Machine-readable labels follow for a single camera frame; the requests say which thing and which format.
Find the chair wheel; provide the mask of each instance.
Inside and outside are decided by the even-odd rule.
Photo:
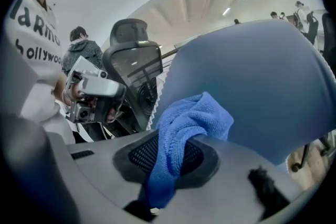
[[[328,153],[327,150],[321,150],[320,155],[321,157],[323,157],[323,156],[326,156],[327,153]]]
[[[296,173],[298,170],[301,169],[301,166],[300,166],[299,163],[294,163],[294,164],[292,165],[291,168],[292,168],[292,171],[293,171],[294,173]]]

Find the blue cloth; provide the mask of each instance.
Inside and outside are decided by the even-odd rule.
[[[203,92],[171,104],[161,115],[159,150],[146,184],[151,207],[164,208],[175,193],[186,141],[197,134],[227,140],[232,116],[212,96]]]

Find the person in dark jacket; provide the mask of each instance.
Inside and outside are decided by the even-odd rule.
[[[64,55],[62,71],[69,75],[79,56],[83,56],[99,69],[104,69],[102,63],[102,51],[96,42],[88,40],[88,35],[83,27],[76,27],[70,33],[70,46]]]

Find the wooden floor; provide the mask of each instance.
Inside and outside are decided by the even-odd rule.
[[[321,157],[320,152],[324,149],[320,141],[316,140],[310,145],[307,162],[304,167],[296,173],[292,172],[291,166],[294,163],[301,163],[303,147],[293,152],[287,161],[289,173],[303,190],[306,190],[316,183],[321,182],[332,162],[332,157]]]

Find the camera lens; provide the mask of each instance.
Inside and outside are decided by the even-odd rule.
[[[80,115],[82,118],[85,118],[85,117],[88,115],[88,112],[87,112],[87,111],[82,111],[79,115]]]

